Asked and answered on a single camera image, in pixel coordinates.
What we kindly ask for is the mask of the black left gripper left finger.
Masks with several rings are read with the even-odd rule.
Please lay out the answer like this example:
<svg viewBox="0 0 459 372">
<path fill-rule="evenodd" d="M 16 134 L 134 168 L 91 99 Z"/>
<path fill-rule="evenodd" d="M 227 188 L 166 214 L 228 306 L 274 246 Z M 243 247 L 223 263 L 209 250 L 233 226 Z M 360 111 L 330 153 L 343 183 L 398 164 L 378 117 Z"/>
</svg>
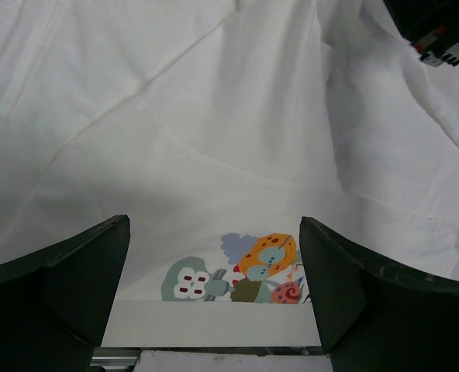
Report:
<svg viewBox="0 0 459 372">
<path fill-rule="evenodd" d="M 129 217 L 115 215 L 0 264 L 0 371 L 90 370 L 129 241 Z"/>
</svg>

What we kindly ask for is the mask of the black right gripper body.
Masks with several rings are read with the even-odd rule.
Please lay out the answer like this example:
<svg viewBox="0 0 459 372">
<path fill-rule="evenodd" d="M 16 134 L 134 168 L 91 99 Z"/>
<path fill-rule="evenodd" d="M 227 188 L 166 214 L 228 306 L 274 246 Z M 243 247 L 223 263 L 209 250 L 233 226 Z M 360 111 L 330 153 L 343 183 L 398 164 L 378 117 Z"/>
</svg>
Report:
<svg viewBox="0 0 459 372">
<path fill-rule="evenodd" d="M 402 38 L 431 67 L 459 65 L 459 0 L 384 0 Z"/>
</svg>

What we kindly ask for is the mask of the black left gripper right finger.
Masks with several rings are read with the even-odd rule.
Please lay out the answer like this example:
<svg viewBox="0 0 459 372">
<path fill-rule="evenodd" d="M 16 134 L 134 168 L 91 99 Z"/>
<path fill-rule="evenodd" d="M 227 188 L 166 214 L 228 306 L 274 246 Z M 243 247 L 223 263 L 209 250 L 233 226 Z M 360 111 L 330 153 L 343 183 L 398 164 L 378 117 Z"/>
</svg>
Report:
<svg viewBox="0 0 459 372">
<path fill-rule="evenodd" d="M 335 371 L 459 371 L 459 281 L 385 257 L 310 217 L 299 244 Z"/>
</svg>

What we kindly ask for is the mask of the white t-shirt with text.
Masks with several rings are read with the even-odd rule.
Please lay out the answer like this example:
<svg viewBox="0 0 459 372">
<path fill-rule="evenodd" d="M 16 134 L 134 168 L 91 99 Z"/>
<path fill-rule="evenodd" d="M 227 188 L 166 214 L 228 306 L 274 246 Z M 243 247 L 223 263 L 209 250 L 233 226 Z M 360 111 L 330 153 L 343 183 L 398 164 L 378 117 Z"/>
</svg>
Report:
<svg viewBox="0 0 459 372">
<path fill-rule="evenodd" d="M 459 280 L 459 67 L 380 1 L 0 1 L 0 264 L 128 215 L 105 346 L 315 346 L 312 307 L 161 297 L 311 216 Z"/>
</svg>

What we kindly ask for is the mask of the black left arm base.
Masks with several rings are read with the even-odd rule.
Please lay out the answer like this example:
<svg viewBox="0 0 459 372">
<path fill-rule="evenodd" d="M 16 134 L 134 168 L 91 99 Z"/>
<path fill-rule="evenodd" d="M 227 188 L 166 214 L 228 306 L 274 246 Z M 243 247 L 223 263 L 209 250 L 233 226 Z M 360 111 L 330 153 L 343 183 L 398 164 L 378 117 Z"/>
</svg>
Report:
<svg viewBox="0 0 459 372">
<path fill-rule="evenodd" d="M 136 348 L 96 348 L 90 366 L 109 371 L 131 371 L 141 353 L 142 351 Z"/>
</svg>

